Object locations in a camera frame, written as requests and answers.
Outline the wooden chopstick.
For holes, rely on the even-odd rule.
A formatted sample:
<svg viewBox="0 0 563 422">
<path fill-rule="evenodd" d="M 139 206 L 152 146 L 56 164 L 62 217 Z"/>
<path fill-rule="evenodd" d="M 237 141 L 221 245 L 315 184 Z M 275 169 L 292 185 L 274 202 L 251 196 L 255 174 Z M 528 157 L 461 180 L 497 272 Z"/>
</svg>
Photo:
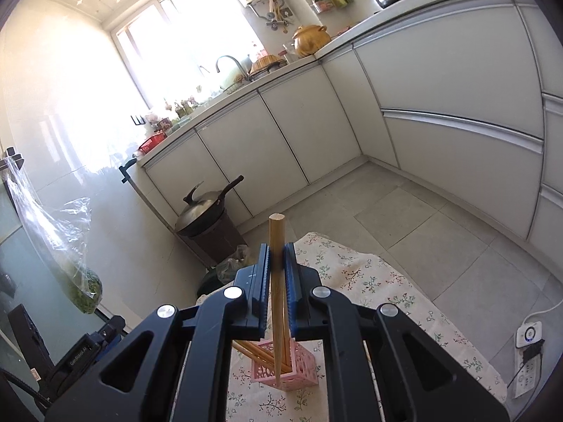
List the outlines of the wooden chopstick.
<svg viewBox="0 0 563 422">
<path fill-rule="evenodd" d="M 246 357 L 257 363 L 262 364 L 263 366 L 270 366 L 272 364 L 272 361 L 266 355 L 263 355 L 261 352 L 259 352 L 258 349 L 254 346 L 249 347 L 245 346 L 243 342 L 233 341 L 232 347 L 237 352 L 245 355 Z"/>
<path fill-rule="evenodd" d="M 268 218 L 270 249 L 271 314 L 276 386 L 280 390 L 283 367 L 290 367 L 289 328 L 286 314 L 286 286 L 283 268 L 285 244 L 285 216 L 272 213 Z"/>
</svg>

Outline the plastic bag on floor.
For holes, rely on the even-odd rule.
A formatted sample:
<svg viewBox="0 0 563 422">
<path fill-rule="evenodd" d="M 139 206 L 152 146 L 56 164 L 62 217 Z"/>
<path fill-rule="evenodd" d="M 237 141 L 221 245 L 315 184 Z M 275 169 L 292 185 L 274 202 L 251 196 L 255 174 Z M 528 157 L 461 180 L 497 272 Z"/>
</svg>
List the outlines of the plastic bag on floor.
<svg viewBox="0 0 563 422">
<path fill-rule="evenodd" d="M 247 245 L 238 245 L 233 254 L 228 256 L 215 267 L 217 279 L 221 284 L 233 281 L 240 269 L 251 264 L 251 252 Z"/>
</svg>

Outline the dark brown bin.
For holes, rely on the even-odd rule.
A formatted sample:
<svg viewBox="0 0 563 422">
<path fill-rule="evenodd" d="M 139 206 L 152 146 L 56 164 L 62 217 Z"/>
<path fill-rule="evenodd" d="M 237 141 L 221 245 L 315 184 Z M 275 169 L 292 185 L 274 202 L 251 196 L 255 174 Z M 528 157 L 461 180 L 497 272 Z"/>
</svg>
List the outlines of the dark brown bin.
<svg viewBox="0 0 563 422">
<path fill-rule="evenodd" d="M 217 265 L 234 254 L 238 246 L 246 245 L 227 211 L 207 230 L 189 237 L 187 242 L 208 266 Z"/>
</svg>

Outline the wooden chopstick in basket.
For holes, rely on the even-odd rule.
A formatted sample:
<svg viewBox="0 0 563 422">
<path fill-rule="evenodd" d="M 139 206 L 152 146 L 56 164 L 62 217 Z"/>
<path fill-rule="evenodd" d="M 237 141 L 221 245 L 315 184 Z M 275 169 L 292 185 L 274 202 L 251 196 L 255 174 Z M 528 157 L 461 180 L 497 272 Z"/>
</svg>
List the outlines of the wooden chopstick in basket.
<svg viewBox="0 0 563 422">
<path fill-rule="evenodd" d="M 272 361 L 266 355 L 263 355 L 261 352 L 259 352 L 258 349 L 254 346 L 249 347 L 245 346 L 243 342 L 233 341 L 232 347 L 237 352 L 245 355 L 246 357 L 257 363 L 262 364 L 263 366 L 270 366 L 272 364 Z"/>
</svg>

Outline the black wok with lid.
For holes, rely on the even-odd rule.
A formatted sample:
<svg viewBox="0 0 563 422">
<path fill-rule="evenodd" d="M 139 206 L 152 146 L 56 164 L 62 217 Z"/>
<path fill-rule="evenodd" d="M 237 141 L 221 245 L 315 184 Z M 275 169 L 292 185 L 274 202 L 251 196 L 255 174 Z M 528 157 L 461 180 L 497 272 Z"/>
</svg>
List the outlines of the black wok with lid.
<svg viewBox="0 0 563 422">
<path fill-rule="evenodd" d="M 202 195 L 195 197 L 197 188 L 203 182 L 197 183 L 183 198 L 186 207 L 177 218 L 175 232 L 192 237 L 208 230 L 223 215 L 227 193 L 232 191 L 242 181 L 244 181 L 244 176 L 239 175 L 222 190 L 204 192 Z"/>
</svg>

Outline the pink perforated utensil basket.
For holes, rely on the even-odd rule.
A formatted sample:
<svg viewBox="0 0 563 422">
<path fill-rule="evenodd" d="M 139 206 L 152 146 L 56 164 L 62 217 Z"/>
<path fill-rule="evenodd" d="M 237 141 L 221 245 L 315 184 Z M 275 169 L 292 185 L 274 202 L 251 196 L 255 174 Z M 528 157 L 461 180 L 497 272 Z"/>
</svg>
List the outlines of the pink perforated utensil basket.
<svg viewBox="0 0 563 422">
<path fill-rule="evenodd" d="M 251 364 L 251 381 L 280 391 L 296 391 L 317 386 L 317 363 L 312 352 L 294 339 L 290 340 L 290 364 L 282 364 L 280 381 L 276 381 L 275 370 L 260 362 Z"/>
</svg>

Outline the floral tablecloth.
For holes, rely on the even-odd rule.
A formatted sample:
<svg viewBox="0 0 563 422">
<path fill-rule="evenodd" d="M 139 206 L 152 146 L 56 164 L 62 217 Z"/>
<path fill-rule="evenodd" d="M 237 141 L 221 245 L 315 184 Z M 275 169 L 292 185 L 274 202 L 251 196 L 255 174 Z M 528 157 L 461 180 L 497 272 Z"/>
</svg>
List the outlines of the floral tablecloth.
<svg viewBox="0 0 563 422">
<path fill-rule="evenodd" d="M 209 296 L 192 326 L 194 334 L 171 418 L 224 421 L 235 303 L 243 290 L 233 286 Z M 323 315 L 327 402 L 319 413 L 298 414 L 276 390 L 252 406 L 241 421 L 506 421 L 504 406 L 392 304 L 357 306 L 322 285 L 309 296 Z"/>
</svg>

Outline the plastic bag of greens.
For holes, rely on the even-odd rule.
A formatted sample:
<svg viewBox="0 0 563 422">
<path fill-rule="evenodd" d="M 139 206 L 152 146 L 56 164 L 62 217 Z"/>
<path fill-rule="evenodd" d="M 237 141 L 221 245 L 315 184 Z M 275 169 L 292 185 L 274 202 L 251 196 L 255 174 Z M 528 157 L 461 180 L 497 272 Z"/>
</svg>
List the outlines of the plastic bag of greens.
<svg viewBox="0 0 563 422">
<path fill-rule="evenodd" d="M 79 197 L 59 209 L 42 204 L 19 155 L 1 159 L 1 176 L 32 246 L 65 296 L 84 314 L 98 308 L 103 285 L 86 264 L 91 199 Z"/>
</svg>

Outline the red basket on counter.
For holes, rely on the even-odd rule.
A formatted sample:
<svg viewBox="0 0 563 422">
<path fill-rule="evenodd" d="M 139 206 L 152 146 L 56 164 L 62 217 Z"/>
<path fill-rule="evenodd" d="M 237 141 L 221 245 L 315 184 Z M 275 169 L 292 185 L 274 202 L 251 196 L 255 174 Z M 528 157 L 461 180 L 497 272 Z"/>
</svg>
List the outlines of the red basket on counter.
<svg viewBox="0 0 563 422">
<path fill-rule="evenodd" d="M 143 153 L 147 154 L 152 149 L 154 149 L 158 144 L 163 142 L 166 139 L 165 133 L 155 133 L 147 138 L 139 147 L 138 150 Z"/>
</svg>

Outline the woven basket on counter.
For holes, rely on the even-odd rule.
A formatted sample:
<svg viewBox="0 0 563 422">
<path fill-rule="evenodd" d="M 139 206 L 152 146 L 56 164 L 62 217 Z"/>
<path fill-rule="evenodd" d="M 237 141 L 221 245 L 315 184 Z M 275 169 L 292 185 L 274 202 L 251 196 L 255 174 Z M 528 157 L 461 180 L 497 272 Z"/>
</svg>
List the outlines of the woven basket on counter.
<svg viewBox="0 0 563 422">
<path fill-rule="evenodd" d="M 273 67 L 283 67 L 287 62 L 279 55 L 264 55 L 259 57 L 253 64 L 250 74 L 258 73 L 259 71 L 269 71 Z"/>
</svg>

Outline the yellow clay pot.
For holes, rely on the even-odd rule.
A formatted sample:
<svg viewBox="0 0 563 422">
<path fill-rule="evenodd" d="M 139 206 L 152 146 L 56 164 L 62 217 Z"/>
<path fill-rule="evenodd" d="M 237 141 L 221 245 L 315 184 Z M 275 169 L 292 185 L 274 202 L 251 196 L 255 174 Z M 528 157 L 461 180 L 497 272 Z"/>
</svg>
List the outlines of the yellow clay pot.
<svg viewBox="0 0 563 422">
<path fill-rule="evenodd" d="M 331 36 L 326 32 L 326 26 L 308 25 L 299 27 L 292 39 L 295 51 L 300 57 L 307 57 L 319 51 L 331 42 Z"/>
</svg>

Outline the white power strip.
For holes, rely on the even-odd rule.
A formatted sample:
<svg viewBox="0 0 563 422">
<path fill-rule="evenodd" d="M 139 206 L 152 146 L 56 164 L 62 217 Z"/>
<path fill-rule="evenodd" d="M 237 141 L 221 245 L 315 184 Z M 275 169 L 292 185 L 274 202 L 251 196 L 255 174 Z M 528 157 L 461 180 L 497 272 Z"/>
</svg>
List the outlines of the white power strip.
<svg viewBox="0 0 563 422">
<path fill-rule="evenodd" d="M 540 321 L 521 325 L 515 337 L 515 378 L 513 397 L 519 398 L 531 391 L 539 379 L 543 345 L 543 325 Z"/>
</svg>

